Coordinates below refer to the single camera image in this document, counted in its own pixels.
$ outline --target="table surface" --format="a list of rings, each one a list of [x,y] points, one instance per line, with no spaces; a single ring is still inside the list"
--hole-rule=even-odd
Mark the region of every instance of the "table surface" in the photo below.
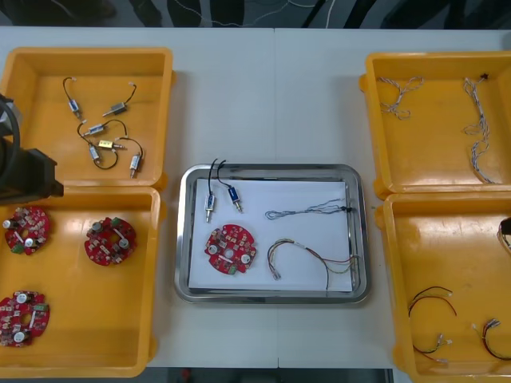
[[[367,54],[511,49],[506,31],[0,27],[0,69],[18,46],[167,46],[174,53],[150,366],[394,368],[380,204],[358,76]],[[194,164],[349,164],[361,175],[370,296],[357,306],[191,305],[173,289],[177,186]],[[406,381],[398,374],[399,381]]]

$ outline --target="stainless steel tray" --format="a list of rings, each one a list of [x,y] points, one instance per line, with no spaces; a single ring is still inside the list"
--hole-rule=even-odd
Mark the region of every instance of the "stainless steel tray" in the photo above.
[[[226,164],[223,176],[230,180],[282,180],[339,182],[346,185],[346,204],[351,255],[358,256],[351,268],[351,292],[285,290],[211,290],[188,287],[196,181],[207,179],[210,165],[197,165],[186,171],[180,186],[177,219],[176,274],[174,283],[179,296],[187,302],[222,303],[354,303],[362,301],[370,289],[370,264],[367,252],[366,213],[362,182],[347,165],[321,164]]]

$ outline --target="white paper sheet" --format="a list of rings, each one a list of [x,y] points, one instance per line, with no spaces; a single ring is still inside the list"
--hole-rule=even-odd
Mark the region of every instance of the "white paper sheet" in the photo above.
[[[268,268],[267,251],[277,239],[289,238],[310,247],[323,258],[348,259],[346,212],[289,215],[276,220],[267,219],[265,212],[304,210],[337,198],[341,199],[339,204],[343,206],[346,203],[344,182],[229,180],[228,183],[236,188],[243,213],[239,213],[232,204],[227,188],[212,180],[216,204],[210,223],[206,223],[204,201],[208,195],[208,181],[197,180],[188,286],[237,290],[325,290],[325,266],[308,251],[287,243],[276,249],[274,265],[282,276],[280,280],[274,280]],[[234,275],[220,273],[211,266],[209,256],[204,253],[211,232],[228,223],[244,227],[254,237],[257,253],[245,274],[239,271]],[[331,268],[344,270],[346,266],[331,263]],[[328,290],[352,291],[351,273],[330,273]]]

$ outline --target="orange plastic tray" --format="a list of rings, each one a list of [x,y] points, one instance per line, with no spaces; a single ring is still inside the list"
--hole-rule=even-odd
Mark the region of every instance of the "orange plastic tray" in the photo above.
[[[109,119],[125,122],[129,136],[145,150],[141,171],[129,178],[129,164],[138,151],[133,142],[122,141],[115,168],[94,166],[86,144],[77,134],[78,119],[71,113],[62,88],[65,77],[70,96],[88,121],[82,127]],[[18,48],[9,54],[0,93],[13,98],[21,109],[23,148],[37,148],[58,162],[57,179],[66,186],[156,186],[164,185],[164,146],[171,92],[172,53],[166,48]],[[101,115],[111,105],[125,101],[129,110],[109,118]],[[124,135],[119,124],[110,124],[93,142]],[[104,154],[105,165],[112,159]]]
[[[153,188],[65,188],[34,203],[50,215],[49,242],[33,256],[0,246],[0,297],[16,290],[46,295],[45,333],[26,348],[0,347],[0,377],[134,377],[151,339],[160,195]],[[8,218],[15,206],[0,207]],[[92,222],[114,216],[137,232],[137,249],[120,265],[101,267],[84,248]]]
[[[396,194],[377,210],[390,271],[394,362],[412,381],[495,382],[511,375],[511,364],[489,355],[472,328],[497,318],[491,346],[511,354],[511,257],[497,239],[510,216],[511,192],[502,191]],[[425,299],[408,318],[413,296],[430,286],[454,292],[448,299],[457,317],[444,302]],[[414,352],[412,342],[429,349],[440,333],[453,344],[431,356],[448,364]]]
[[[489,150],[480,169],[496,184],[484,184],[470,163],[470,150],[481,136],[463,128],[478,122],[478,111],[463,89],[465,77],[489,80],[477,92],[489,123]],[[402,98],[409,120],[382,113],[380,102],[395,102],[398,90],[377,81],[387,77],[404,85],[424,77],[424,85]],[[365,93],[377,179],[376,194],[511,190],[511,52],[374,53],[360,79]]]

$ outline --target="round circuit board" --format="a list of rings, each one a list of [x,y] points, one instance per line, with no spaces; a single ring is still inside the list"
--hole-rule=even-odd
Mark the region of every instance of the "round circuit board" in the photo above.
[[[16,291],[0,301],[0,345],[25,347],[45,332],[50,306],[35,291]]]
[[[106,217],[93,223],[87,236],[89,239],[85,241],[85,252],[91,261],[101,266],[123,262],[137,247],[135,229],[117,217]]]
[[[50,235],[50,218],[40,207],[18,207],[3,221],[6,242],[13,253],[32,255]]]
[[[256,256],[254,237],[241,226],[225,225],[215,229],[206,242],[204,252],[209,255],[209,263],[219,272],[234,275],[244,273]]]

